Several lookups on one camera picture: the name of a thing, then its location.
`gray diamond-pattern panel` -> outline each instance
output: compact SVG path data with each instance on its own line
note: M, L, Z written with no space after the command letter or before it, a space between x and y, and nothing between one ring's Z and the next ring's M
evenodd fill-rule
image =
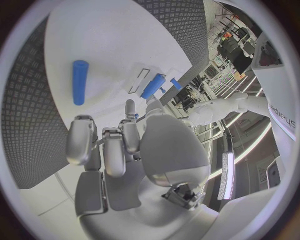
M134 1L151 13L170 32L192 65L198 64L203 59L208 60L203 0Z
M39 184L68 162L67 128L52 98L44 62L45 19L31 34L11 69L2 103L6 159L20 189Z

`small blue piece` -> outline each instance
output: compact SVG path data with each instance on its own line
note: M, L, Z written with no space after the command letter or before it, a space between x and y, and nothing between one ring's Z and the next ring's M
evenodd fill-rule
M75 105L82 105L85 103L85 91L87 75L89 70L89 63L83 60L73 62L73 102Z
M165 83L166 79L162 74L156 74L151 82L148 83L141 97L148 99L151 95L155 94L156 91Z
M163 94L166 93L166 90L164 90L162 87L160 87L159 89L161 90L161 92L162 92Z
M178 81L175 80L175 78L173 78L170 82L175 86L175 88L178 91L180 91L181 89L183 89L183 87L178 83Z

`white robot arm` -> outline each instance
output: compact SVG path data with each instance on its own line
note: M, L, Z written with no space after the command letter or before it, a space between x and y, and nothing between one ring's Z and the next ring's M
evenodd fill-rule
M194 126L207 125L225 118L231 112L245 113L247 111L270 117L265 97L249 96L245 92L237 92L227 99L217 98L197 103L189 120Z

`blue object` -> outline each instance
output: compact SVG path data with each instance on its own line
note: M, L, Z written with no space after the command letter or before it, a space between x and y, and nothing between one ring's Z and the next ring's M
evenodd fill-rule
M173 78L170 82L174 85L174 87L175 87L178 91L180 91L181 89L183 89L183 87L178 83L178 81L175 80L175 78Z
M159 88L161 90L161 92L164 94L166 93L166 90L164 90L162 87Z
M89 70L89 63L83 60L73 62L73 102L75 105L82 105L85 103L85 91L87 75Z
M152 94L155 94L156 91L165 83L166 79L162 74L156 74L151 82L148 83L141 97L143 99L148 99Z

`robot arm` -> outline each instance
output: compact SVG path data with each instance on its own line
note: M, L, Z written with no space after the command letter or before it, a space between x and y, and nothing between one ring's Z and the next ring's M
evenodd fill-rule
M207 125L225 118L231 112L245 113L247 111L270 117L265 97L237 92L227 99L218 98L196 104L189 120L194 126Z

